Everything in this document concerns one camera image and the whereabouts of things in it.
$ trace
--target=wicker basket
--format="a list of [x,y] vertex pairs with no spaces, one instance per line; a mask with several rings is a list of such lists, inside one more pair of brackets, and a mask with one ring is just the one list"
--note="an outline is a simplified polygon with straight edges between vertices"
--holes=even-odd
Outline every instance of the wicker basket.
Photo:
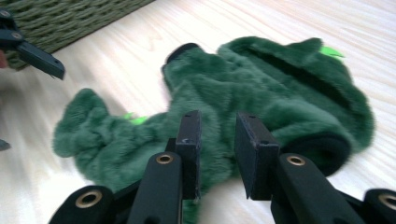
[[[154,0],[10,1],[0,0],[14,17],[26,40],[48,53],[61,49]],[[26,65],[18,54],[7,52],[8,64]]]

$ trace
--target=green felt tag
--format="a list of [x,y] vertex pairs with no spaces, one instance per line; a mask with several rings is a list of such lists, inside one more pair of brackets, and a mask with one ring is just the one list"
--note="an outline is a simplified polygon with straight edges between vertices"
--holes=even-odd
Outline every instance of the green felt tag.
[[344,58],[344,55],[343,55],[340,51],[338,51],[338,50],[336,50],[336,49],[332,49],[332,48],[330,48],[330,47],[326,47],[326,46],[323,46],[323,47],[320,49],[319,52],[322,53],[322,54],[324,54],[324,55],[333,57],[333,58],[335,58],[335,59]]
[[133,119],[133,114],[134,113],[127,113],[125,114],[123,117],[125,119],[128,119],[133,125],[140,125],[142,123],[144,123],[146,121],[146,119],[148,119],[147,117],[141,117],[141,118],[137,118],[137,119]]

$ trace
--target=stuffed animal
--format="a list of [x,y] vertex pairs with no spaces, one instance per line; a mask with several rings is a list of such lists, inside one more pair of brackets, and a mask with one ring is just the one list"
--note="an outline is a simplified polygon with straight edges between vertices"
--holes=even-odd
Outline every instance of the stuffed animal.
[[[202,193],[233,175],[236,112],[256,115],[282,152],[302,154],[325,175],[367,148],[374,118],[346,67],[320,52],[320,39],[287,46],[242,37],[208,54],[196,44],[176,49],[163,66],[172,96],[167,112],[139,125],[108,113],[103,100],[81,90],[57,124],[53,147],[74,157],[97,185],[120,190],[142,177],[150,156],[176,137],[181,117],[202,113]],[[184,202],[184,222],[197,222],[197,204]]]

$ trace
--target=black clamp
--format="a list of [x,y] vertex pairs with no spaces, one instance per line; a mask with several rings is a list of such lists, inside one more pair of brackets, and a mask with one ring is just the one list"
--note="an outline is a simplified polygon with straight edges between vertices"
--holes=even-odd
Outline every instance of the black clamp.
[[[142,180],[113,194],[88,186],[70,195],[50,224],[182,223],[182,200],[198,199],[201,114],[183,116],[177,138],[153,155]],[[236,118],[235,156],[247,197],[271,201],[276,224],[396,223],[396,192],[370,189],[361,202],[335,189],[318,167],[282,153],[261,120]]]
[[182,200],[200,198],[201,113],[183,116],[177,138],[148,160],[143,178],[113,194],[88,186],[71,194],[50,224],[182,223]]
[[20,54],[21,60],[41,71],[57,77],[64,78],[64,65],[42,49],[27,42],[18,29],[11,13],[0,7],[0,49],[15,50]]

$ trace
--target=light wood surface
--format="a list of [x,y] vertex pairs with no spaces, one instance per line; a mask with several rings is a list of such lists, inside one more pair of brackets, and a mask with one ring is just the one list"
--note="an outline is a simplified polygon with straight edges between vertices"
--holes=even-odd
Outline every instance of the light wood surface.
[[[160,71],[187,42],[215,52],[237,37],[281,44],[319,37],[340,50],[375,112],[373,145],[330,177],[361,199],[371,188],[396,189],[396,4],[394,1],[159,0],[54,54],[64,81],[27,67],[0,70],[0,223],[47,223],[75,190],[90,184],[71,159],[58,158],[52,132],[81,88],[92,88],[113,115],[166,111]],[[247,201],[240,180],[203,198],[200,223],[274,223],[269,203]]]

